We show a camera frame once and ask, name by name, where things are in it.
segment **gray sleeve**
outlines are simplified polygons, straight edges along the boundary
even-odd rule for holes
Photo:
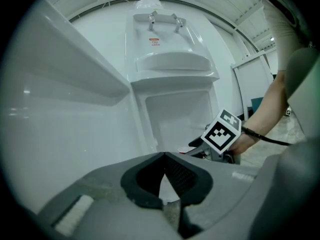
[[[262,4],[265,20],[276,44],[278,71],[284,71],[293,52],[304,45],[300,42],[294,27],[279,9],[268,0],[262,0]]]

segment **warning label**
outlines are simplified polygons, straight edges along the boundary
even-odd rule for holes
[[[159,46],[159,38],[149,38],[152,46]]]

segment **floor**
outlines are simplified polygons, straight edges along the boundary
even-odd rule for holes
[[[284,116],[266,135],[277,141],[297,143],[305,139],[295,114]],[[241,165],[261,167],[268,156],[281,154],[287,147],[260,140],[241,155]]]

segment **faucet handle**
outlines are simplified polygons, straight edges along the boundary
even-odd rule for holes
[[[179,32],[179,29],[182,28],[184,26],[184,23],[182,21],[181,18],[176,18],[175,19],[175,30],[174,32],[178,33]]]
[[[149,20],[149,27],[148,27],[148,30],[149,31],[152,31],[154,30],[154,26],[153,24],[155,24],[155,15],[157,15],[158,13],[154,10],[153,13],[151,13],[148,17],[148,20]]]

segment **black and white marker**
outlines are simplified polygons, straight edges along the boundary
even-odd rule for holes
[[[204,140],[218,154],[226,151],[241,135],[241,120],[222,109],[201,139]]]

